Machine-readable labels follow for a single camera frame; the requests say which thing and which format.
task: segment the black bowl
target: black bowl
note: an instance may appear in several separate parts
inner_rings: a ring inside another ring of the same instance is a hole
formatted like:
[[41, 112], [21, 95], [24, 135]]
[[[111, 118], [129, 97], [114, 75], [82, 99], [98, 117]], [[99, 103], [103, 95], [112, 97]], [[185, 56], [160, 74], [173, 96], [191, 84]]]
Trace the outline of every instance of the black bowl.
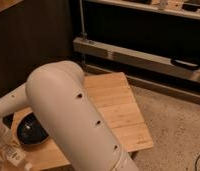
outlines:
[[33, 113], [27, 115], [17, 127], [17, 137], [22, 145], [38, 145], [49, 136]]

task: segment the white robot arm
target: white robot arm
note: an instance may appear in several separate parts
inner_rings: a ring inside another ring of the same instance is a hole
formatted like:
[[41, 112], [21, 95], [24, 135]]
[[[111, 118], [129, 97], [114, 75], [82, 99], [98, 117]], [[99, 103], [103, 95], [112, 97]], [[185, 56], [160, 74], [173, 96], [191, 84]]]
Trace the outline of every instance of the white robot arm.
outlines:
[[0, 99], [0, 118], [31, 107], [76, 171], [138, 171], [89, 100], [83, 79], [73, 62], [44, 65]]

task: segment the cable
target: cable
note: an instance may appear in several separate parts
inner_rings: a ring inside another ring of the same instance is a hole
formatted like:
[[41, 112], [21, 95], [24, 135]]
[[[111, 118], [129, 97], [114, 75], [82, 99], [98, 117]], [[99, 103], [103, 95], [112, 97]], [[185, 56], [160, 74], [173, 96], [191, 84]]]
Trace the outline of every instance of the cable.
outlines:
[[200, 159], [200, 155], [196, 158], [196, 161], [195, 161], [195, 171], [198, 171], [198, 161]]

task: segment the wooden cutting board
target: wooden cutting board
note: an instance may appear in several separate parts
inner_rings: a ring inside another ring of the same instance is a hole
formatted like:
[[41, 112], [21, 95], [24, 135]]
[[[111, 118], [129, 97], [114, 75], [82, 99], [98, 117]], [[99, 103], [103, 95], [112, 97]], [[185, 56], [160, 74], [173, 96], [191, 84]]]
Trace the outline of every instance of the wooden cutting board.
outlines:
[[[147, 125], [123, 73], [94, 75], [85, 78], [85, 89], [108, 126], [128, 152], [153, 147]], [[27, 108], [14, 116], [12, 132], [16, 135], [19, 122], [29, 113]], [[68, 165], [69, 162], [52, 139], [26, 150], [34, 170]], [[5, 163], [2, 171], [18, 171]]]
[[0, 0], [0, 12], [23, 0]]

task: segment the speckled floor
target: speckled floor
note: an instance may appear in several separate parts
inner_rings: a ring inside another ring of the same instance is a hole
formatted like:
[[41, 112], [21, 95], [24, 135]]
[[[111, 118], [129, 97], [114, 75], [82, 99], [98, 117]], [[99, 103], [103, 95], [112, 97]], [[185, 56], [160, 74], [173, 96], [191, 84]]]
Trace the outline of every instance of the speckled floor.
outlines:
[[155, 143], [154, 148], [138, 153], [135, 162], [140, 171], [193, 171], [200, 154], [200, 105], [142, 88], [132, 89]]

